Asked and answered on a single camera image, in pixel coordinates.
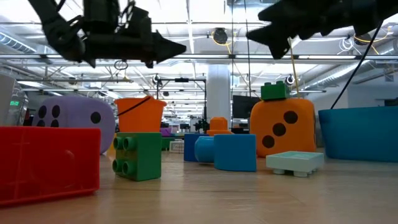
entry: white pillar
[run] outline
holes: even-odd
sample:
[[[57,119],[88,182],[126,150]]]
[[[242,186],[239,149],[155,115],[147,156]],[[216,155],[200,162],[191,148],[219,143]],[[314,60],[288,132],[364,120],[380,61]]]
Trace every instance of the white pillar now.
[[[231,125],[231,77],[228,65],[209,65],[207,73],[207,120],[224,117]]]

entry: orange bucket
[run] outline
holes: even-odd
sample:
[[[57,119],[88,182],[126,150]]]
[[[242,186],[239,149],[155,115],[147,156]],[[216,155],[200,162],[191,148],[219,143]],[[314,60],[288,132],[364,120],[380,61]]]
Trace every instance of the orange bucket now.
[[[115,100],[119,111],[120,132],[159,132],[163,107],[167,103],[145,98],[123,98]]]

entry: blue cylinder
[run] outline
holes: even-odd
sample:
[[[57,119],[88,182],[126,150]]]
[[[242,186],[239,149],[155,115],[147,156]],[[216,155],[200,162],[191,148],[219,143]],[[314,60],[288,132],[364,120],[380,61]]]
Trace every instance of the blue cylinder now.
[[[214,137],[201,136],[195,143],[198,162],[214,162]]]

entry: green sign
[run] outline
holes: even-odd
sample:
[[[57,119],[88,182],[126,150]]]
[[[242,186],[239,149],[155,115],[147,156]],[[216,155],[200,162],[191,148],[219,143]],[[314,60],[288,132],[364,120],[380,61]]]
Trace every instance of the green sign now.
[[[10,106],[18,106],[19,105],[19,101],[11,101],[10,102]]]

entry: teal bin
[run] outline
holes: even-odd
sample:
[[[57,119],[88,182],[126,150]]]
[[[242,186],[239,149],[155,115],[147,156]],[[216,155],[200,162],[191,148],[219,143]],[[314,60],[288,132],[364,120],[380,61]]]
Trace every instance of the teal bin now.
[[[328,157],[398,162],[398,106],[322,110],[319,121]]]

